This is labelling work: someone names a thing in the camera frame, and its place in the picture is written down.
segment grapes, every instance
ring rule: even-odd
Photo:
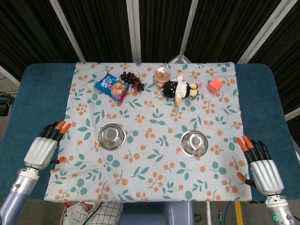
[[[124,82],[131,84],[131,88],[135,91],[141,92],[144,91],[144,84],[140,81],[140,79],[131,72],[126,73],[125,71],[120,75],[121,80]]]

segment robot finger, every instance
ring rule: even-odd
[[[254,180],[248,180],[248,179],[247,179],[246,177],[244,177],[244,175],[241,174],[240,172],[238,172],[237,175],[238,175],[239,179],[240,179],[243,183],[248,184],[248,185],[250,185],[250,186],[256,188],[256,185],[255,185],[255,183],[254,183]]]
[[[53,130],[52,134],[51,134],[51,139],[54,139],[56,137],[56,135],[62,130],[62,126],[65,125],[65,121],[63,120],[62,122],[59,123],[59,125],[57,125],[55,127],[55,129]]]
[[[249,141],[249,139],[247,138],[246,135],[243,135],[242,138],[244,139],[245,144],[246,144],[247,148],[249,149],[249,152],[252,156],[253,161],[257,161],[258,158],[257,158],[257,154],[256,154],[253,144]]]
[[[44,137],[45,136],[45,133],[46,133],[46,130],[50,127],[51,125],[48,125],[46,127],[44,127],[44,129],[42,130],[42,132],[40,133],[39,137]]]
[[[57,142],[60,142],[61,139],[63,138],[63,136],[65,135],[65,133],[69,130],[69,128],[71,127],[71,124],[68,123],[55,137],[54,140],[56,140]]]
[[[62,156],[58,159],[52,159],[49,164],[56,165],[56,164],[62,163],[65,160],[67,160],[67,158]]]
[[[249,149],[245,146],[244,142],[239,137],[236,140],[237,140],[239,146],[242,148],[242,151],[245,154],[245,157],[246,157],[246,160],[248,161],[248,164],[252,163],[253,159],[251,157]]]
[[[251,140],[251,143],[253,144],[254,148],[256,149],[258,160],[265,160],[263,152],[262,152],[260,146],[256,143],[256,141]]]
[[[52,125],[49,126],[49,128],[46,130],[45,133],[45,138],[50,138],[51,137],[51,133],[54,130],[55,126],[58,124],[58,122],[53,123]]]
[[[267,147],[264,145],[264,143],[261,142],[261,141],[258,141],[258,143],[259,143],[259,145],[261,146],[261,149],[262,149],[262,151],[263,151],[263,153],[264,153],[265,159],[266,159],[266,160],[271,160],[271,157],[270,157],[270,155],[269,155],[269,151],[268,151]]]

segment black and white plush toy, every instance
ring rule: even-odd
[[[176,105],[180,105],[181,99],[188,96],[196,97],[198,95],[198,85],[196,83],[190,83],[183,81],[183,73],[180,73],[178,77],[172,81],[168,81],[164,84],[163,93],[168,98],[175,98]]]

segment snack bag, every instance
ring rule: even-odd
[[[121,103],[123,98],[126,96],[129,84],[121,82],[118,78],[111,74],[106,74],[106,76],[95,85],[95,88],[98,88],[111,98]]]

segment floral tablecloth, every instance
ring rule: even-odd
[[[154,84],[158,67],[172,79],[198,83],[199,95],[182,100],[163,96]],[[106,73],[137,74],[145,91],[129,89],[122,104],[94,85]],[[218,78],[223,87],[213,95],[208,83]],[[58,157],[66,160],[51,171],[45,200],[63,201],[247,201],[249,186],[236,173],[248,176],[248,165],[236,137],[243,134],[239,92],[233,63],[77,63],[66,108],[72,127],[60,143]],[[118,123],[126,130],[125,144],[106,151],[98,143],[104,125]],[[188,157],[180,137],[197,129],[209,141],[207,153]]]

